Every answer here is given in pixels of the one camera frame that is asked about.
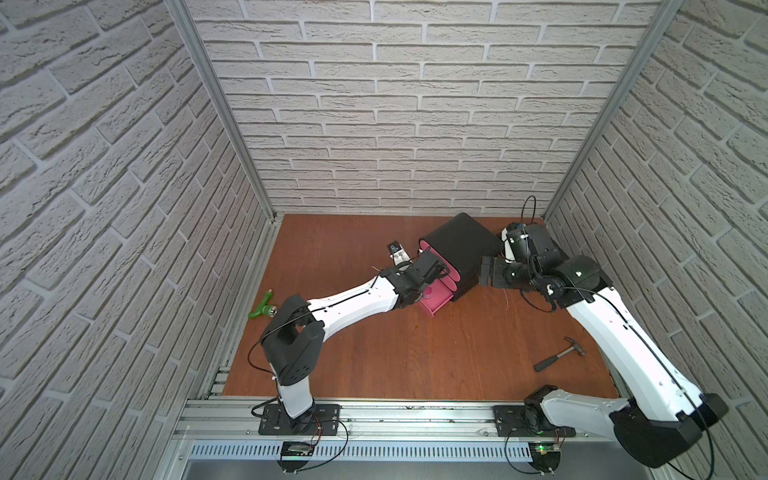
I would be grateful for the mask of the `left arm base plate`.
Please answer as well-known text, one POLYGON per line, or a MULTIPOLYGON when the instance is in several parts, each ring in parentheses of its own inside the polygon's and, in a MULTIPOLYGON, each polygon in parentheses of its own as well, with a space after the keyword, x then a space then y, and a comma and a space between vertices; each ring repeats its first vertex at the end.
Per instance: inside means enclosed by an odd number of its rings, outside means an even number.
POLYGON ((258 433, 262 436, 336 436, 339 404, 314 404, 297 418, 290 417, 281 404, 269 404, 260 414, 258 433))

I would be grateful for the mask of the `black drawer cabinet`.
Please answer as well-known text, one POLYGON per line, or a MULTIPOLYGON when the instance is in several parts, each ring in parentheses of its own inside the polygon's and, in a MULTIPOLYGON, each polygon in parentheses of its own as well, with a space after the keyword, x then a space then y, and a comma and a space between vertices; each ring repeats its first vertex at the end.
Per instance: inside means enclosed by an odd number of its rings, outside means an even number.
POLYGON ((425 239, 459 272, 461 280, 458 283, 448 275, 441 278, 451 283, 452 302, 478 284, 482 258, 495 257, 502 249, 500 237, 466 213, 457 214, 420 239, 425 239))

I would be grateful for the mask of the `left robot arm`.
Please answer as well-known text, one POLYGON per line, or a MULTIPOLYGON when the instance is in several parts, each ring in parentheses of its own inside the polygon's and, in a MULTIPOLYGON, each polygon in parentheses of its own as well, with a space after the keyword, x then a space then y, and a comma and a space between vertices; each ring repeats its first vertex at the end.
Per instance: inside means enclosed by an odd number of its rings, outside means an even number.
POLYGON ((341 293, 311 300, 287 298, 259 338, 285 414, 298 420, 313 413, 309 376, 326 340, 368 317, 417 303, 427 287, 448 274, 439 256, 424 252, 341 293))

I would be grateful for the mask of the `pink top drawer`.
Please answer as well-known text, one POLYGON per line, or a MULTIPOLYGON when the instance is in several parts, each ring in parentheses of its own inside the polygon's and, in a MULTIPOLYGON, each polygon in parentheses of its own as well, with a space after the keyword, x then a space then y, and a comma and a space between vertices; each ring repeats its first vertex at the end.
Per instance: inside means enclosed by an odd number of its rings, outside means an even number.
POLYGON ((454 282, 458 283, 461 280, 459 272, 446 260, 433 246, 431 246, 425 239, 419 240, 419 249, 421 252, 430 252, 435 255, 447 268, 448 277, 454 282))

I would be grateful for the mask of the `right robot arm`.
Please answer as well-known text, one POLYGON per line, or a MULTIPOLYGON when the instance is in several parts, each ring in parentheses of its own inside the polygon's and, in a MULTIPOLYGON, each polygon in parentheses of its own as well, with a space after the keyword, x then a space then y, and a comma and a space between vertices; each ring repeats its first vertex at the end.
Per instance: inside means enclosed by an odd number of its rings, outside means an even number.
POLYGON ((483 286, 537 291, 566 310, 595 340, 625 381, 628 398, 607 399, 545 385, 524 401, 532 430, 571 427, 618 442, 639 463, 661 467, 687 452, 729 411, 703 393, 634 319, 610 278, 590 257, 556 249, 508 262, 481 261, 483 286))

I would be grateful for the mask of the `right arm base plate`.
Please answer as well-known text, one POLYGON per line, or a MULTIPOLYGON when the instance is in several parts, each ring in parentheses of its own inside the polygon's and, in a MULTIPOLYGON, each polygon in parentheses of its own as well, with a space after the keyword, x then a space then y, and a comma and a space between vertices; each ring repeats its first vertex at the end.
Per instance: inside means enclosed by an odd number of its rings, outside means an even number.
POLYGON ((537 407, 523 404, 495 405, 492 412, 499 437, 533 436, 562 439, 576 436, 574 428, 555 426, 537 407))

